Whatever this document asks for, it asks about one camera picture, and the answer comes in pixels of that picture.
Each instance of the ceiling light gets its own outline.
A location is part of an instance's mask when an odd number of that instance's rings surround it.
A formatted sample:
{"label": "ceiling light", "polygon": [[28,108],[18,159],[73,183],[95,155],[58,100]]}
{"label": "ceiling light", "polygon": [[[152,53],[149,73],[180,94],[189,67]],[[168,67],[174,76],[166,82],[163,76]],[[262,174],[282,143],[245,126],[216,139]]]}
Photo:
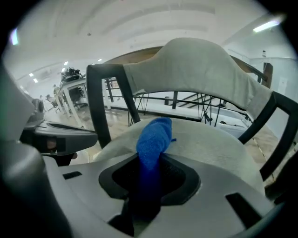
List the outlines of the ceiling light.
{"label": "ceiling light", "polygon": [[257,28],[253,29],[254,32],[260,32],[262,30],[266,30],[268,28],[271,28],[271,27],[274,27],[274,26],[277,26],[280,22],[278,20],[272,20],[272,21],[269,21],[261,26],[258,26]]}
{"label": "ceiling light", "polygon": [[18,42],[18,36],[17,36],[17,28],[15,28],[11,34],[10,34],[10,40],[11,40],[11,43],[15,46],[17,45],[19,42]]}

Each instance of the floor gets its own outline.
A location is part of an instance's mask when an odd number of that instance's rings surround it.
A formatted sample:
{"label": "floor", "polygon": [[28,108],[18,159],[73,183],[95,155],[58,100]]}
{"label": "floor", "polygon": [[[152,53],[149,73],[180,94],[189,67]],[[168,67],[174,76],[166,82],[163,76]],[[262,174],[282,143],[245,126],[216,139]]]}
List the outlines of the floor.
{"label": "floor", "polygon": [[[83,123],[84,128],[94,130],[89,108],[87,106],[82,107],[81,109],[77,110],[77,113]],[[126,111],[107,109],[106,117],[112,139],[119,136],[128,128],[128,113]],[[154,116],[140,114],[140,118],[147,119],[154,118]],[[71,126],[77,126],[73,116],[68,118],[66,114],[61,113],[59,110],[57,112],[55,112],[54,109],[49,110],[45,113],[45,119]],[[245,147],[252,155],[258,166],[261,168],[272,154],[277,143],[278,139],[272,134],[267,126],[264,126],[253,139],[245,144]],[[72,160],[71,165],[93,162],[93,159],[98,153],[100,153],[100,151],[101,147],[97,142],[93,147],[80,152],[78,158]],[[274,181],[274,177],[276,177],[276,174],[273,174],[273,176],[269,177],[265,181],[265,185],[272,183]]]}

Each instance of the chair seat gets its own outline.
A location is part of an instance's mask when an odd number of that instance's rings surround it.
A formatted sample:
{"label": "chair seat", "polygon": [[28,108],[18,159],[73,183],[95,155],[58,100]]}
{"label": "chair seat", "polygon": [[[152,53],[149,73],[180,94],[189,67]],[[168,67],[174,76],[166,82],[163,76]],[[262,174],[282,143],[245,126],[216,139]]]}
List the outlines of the chair seat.
{"label": "chair seat", "polygon": [[[135,146],[139,135],[151,120],[146,119],[133,124],[104,147],[95,160],[136,152]],[[263,180],[257,164],[245,146],[235,137],[204,123],[172,119],[172,138],[176,138],[177,141],[171,142],[166,153],[228,170],[264,194]]]}

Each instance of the blue cloth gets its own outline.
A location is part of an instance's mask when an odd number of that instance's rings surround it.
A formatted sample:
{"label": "blue cloth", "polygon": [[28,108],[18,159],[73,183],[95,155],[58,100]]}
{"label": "blue cloth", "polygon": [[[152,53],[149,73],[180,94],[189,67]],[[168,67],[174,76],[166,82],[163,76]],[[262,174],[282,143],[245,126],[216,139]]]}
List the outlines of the blue cloth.
{"label": "blue cloth", "polygon": [[157,118],[143,129],[136,151],[139,155],[138,201],[154,202],[161,198],[159,156],[169,147],[172,139],[172,120]]}

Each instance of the chair backrest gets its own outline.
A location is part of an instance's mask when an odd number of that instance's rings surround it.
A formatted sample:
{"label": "chair backrest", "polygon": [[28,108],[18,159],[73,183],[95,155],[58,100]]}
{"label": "chair backrest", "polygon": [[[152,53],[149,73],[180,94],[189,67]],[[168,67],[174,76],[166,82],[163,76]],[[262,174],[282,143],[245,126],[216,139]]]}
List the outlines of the chair backrest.
{"label": "chair backrest", "polygon": [[133,95],[204,93],[248,111],[253,119],[272,92],[246,74],[224,49],[207,40],[177,38],[152,58],[123,67]]}

